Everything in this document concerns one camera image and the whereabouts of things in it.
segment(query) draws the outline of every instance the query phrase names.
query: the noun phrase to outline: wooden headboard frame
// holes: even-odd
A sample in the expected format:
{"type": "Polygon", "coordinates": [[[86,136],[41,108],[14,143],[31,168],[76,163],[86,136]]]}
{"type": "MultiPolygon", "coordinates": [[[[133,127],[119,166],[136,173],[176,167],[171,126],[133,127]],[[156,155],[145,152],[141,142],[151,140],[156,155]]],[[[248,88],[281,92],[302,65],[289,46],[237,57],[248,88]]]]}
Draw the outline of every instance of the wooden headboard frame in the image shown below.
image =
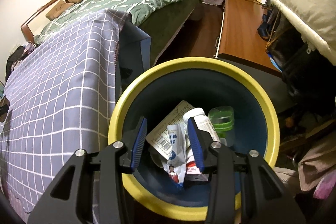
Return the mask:
{"type": "Polygon", "coordinates": [[[43,12],[45,9],[47,9],[49,6],[57,2],[58,0],[51,0],[48,2],[46,5],[42,6],[39,8],[28,20],[26,20],[22,25],[21,25],[21,30],[23,35],[25,36],[25,39],[27,41],[34,42],[34,35],[31,32],[30,28],[28,27],[28,23],[31,22],[34,18],[36,18],[41,12],[43,12]]]}

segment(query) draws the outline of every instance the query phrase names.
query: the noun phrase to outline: wooden dresser top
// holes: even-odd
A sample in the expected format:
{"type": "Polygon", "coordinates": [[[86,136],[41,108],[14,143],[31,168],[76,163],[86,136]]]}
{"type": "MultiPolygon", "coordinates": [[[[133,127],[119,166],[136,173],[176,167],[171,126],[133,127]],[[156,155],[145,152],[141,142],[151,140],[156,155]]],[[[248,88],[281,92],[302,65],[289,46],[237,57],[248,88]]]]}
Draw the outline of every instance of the wooden dresser top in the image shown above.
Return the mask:
{"type": "Polygon", "coordinates": [[[257,32],[266,13],[253,0],[225,0],[218,57],[281,77],[265,52],[266,41],[257,32]]]}

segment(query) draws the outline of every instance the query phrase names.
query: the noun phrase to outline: bucket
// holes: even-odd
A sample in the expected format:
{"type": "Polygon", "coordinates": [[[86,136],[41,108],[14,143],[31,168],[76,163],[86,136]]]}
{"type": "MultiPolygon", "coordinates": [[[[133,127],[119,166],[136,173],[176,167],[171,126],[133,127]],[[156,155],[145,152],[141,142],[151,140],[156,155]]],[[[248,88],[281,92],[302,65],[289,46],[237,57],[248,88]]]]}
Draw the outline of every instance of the bucket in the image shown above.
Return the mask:
{"type": "MultiPolygon", "coordinates": [[[[182,100],[201,107],[232,106],[236,140],[233,150],[257,150],[274,167],[279,150],[279,125],[274,107],[263,88],[247,73],[223,61],[186,57],[157,65],[136,78],[124,91],[112,113],[109,144],[134,129],[140,116],[150,132],[182,100]]],[[[145,143],[140,165],[133,175],[123,174],[125,189],[149,210],[183,221],[206,218],[210,182],[185,183],[177,191],[167,173],[157,167],[145,143]]],[[[236,209],[240,187],[236,179],[236,209]]]]}

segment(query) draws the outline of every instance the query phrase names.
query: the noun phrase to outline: wooden floor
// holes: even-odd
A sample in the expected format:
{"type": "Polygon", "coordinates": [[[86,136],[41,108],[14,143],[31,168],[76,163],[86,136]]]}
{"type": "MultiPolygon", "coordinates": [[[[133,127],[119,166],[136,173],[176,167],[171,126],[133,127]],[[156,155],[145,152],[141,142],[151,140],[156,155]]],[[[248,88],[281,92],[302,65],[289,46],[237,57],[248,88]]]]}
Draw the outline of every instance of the wooden floor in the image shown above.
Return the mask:
{"type": "MultiPolygon", "coordinates": [[[[157,64],[188,56],[210,57],[216,54],[216,38],[219,37],[223,18],[220,7],[202,4],[203,18],[200,21],[186,21],[184,27],[160,56],[157,64]]],[[[148,210],[138,202],[134,202],[135,224],[191,224],[160,216],[148,210]]]]}
{"type": "Polygon", "coordinates": [[[216,38],[219,37],[223,18],[220,7],[204,4],[200,21],[186,21],[169,47],[159,57],[157,64],[187,56],[210,57],[216,54],[216,38]]]}

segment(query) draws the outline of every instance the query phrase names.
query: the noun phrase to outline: drawer handle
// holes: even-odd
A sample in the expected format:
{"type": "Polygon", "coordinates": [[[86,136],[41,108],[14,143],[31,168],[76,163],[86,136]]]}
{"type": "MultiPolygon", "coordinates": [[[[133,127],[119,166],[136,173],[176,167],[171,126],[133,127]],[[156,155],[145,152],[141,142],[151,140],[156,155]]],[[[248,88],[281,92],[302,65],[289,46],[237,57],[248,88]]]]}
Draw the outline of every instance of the drawer handle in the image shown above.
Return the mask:
{"type": "Polygon", "coordinates": [[[219,42],[219,38],[216,38],[215,48],[218,48],[218,42],[219,42]]]}

